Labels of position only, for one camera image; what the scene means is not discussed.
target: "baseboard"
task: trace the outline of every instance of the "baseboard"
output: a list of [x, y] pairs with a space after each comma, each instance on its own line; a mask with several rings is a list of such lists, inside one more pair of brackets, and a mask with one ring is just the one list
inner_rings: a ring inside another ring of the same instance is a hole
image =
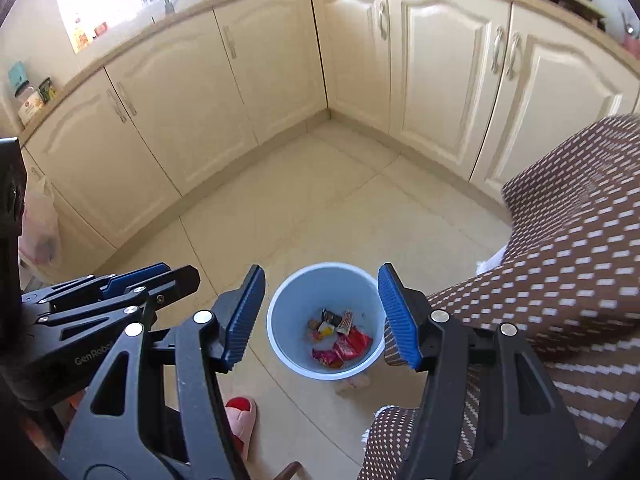
[[300, 137], [330, 118], [329, 110], [320, 110], [304, 121], [294, 124], [292, 127], [276, 134], [260, 146], [256, 146], [250, 152], [236, 158], [229, 165], [225, 166], [217, 173], [210, 176], [203, 183], [198, 184], [194, 189], [181, 197], [177, 202], [169, 206], [160, 213], [149, 224], [127, 240], [118, 250], [113, 253], [96, 271], [95, 274], [107, 274], [119, 265], [130, 259], [142, 246], [144, 246], [153, 236], [167, 227], [171, 222], [187, 212], [191, 207], [209, 196], [222, 185], [232, 180], [248, 167], [263, 160], [274, 150]]
[[363, 124], [360, 121], [353, 119], [342, 112], [337, 110], [330, 110], [332, 120], [340, 121], [341, 123], [353, 128], [354, 130], [360, 132], [367, 137], [371, 137], [376, 140], [383, 146], [388, 147], [390, 150], [401, 153], [407, 159], [412, 161], [417, 166], [420, 166], [426, 171], [433, 173], [438, 178], [442, 179], [447, 184], [450, 184], [456, 190], [458, 190], [463, 195], [469, 197], [474, 202], [479, 203], [482, 207], [487, 209], [487, 211], [496, 215], [500, 220], [505, 222], [507, 225], [512, 225], [511, 215], [507, 208], [499, 202], [496, 202], [493, 198], [489, 197], [482, 191], [480, 191], [476, 186], [471, 184], [470, 182], [460, 178], [455, 173], [453, 173], [449, 168], [427, 158], [417, 150], [414, 150], [410, 146], [403, 144], [399, 140], [394, 137], [386, 134], [385, 132], [381, 132], [380, 130], [373, 128], [367, 124]]

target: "tile floor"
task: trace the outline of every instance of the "tile floor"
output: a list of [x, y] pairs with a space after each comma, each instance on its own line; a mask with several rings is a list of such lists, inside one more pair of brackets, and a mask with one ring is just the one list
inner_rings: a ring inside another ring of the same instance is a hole
[[[165, 261], [193, 264], [197, 294], [159, 312], [172, 326], [239, 285], [251, 263], [264, 267], [267, 293], [244, 360], [218, 381], [223, 397], [245, 394], [258, 405], [248, 469], [268, 480], [293, 460], [307, 479], [355, 479], [360, 442], [386, 404], [417, 406], [424, 376], [370, 369], [372, 385], [336, 394], [279, 362], [266, 335], [274, 291], [292, 272], [327, 260], [376, 275], [392, 262], [405, 285], [436, 292], [473, 275], [476, 261], [506, 243], [510, 228], [436, 176], [337, 121], [321, 124], [217, 189], [157, 234], [124, 272]], [[176, 406], [167, 369], [167, 402]]]

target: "plastic bag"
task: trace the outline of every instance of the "plastic bag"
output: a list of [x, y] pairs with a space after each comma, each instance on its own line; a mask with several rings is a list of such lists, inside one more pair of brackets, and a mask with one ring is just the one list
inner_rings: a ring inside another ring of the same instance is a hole
[[24, 194], [18, 252], [29, 263], [57, 267], [61, 259], [60, 250], [58, 213], [53, 207], [53, 194], [47, 179], [41, 178], [34, 186], [27, 186]]

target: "pink slipper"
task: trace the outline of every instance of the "pink slipper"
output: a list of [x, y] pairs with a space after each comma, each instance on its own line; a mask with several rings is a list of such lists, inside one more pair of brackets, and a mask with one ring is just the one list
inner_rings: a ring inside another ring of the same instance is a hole
[[249, 440], [255, 424], [255, 401], [251, 397], [234, 397], [226, 402], [225, 411], [236, 449], [247, 460]]

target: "cream cabinet door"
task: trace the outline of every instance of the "cream cabinet door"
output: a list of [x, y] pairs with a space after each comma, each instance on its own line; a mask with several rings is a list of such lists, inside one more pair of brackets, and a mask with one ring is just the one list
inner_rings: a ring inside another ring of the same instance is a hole
[[69, 205], [114, 247], [179, 198], [104, 70], [60, 103], [26, 147]]
[[389, 0], [392, 136], [468, 180], [500, 83], [510, 5]]
[[240, 0], [214, 12], [260, 144], [326, 108], [311, 0]]
[[180, 193], [257, 146], [213, 12], [172, 25], [106, 69]]
[[[44, 178], [42, 170], [26, 148], [22, 160], [27, 170], [27, 190], [33, 189]], [[58, 190], [50, 186], [53, 205], [58, 213], [60, 233], [60, 261], [57, 267], [35, 267], [36, 275], [46, 283], [60, 283], [91, 274], [115, 251], [82, 217], [62, 198]]]
[[329, 108], [388, 133], [386, 0], [313, 0]]
[[631, 112], [639, 88], [596, 44], [514, 4], [505, 70], [471, 182], [501, 202], [502, 186], [558, 144]]

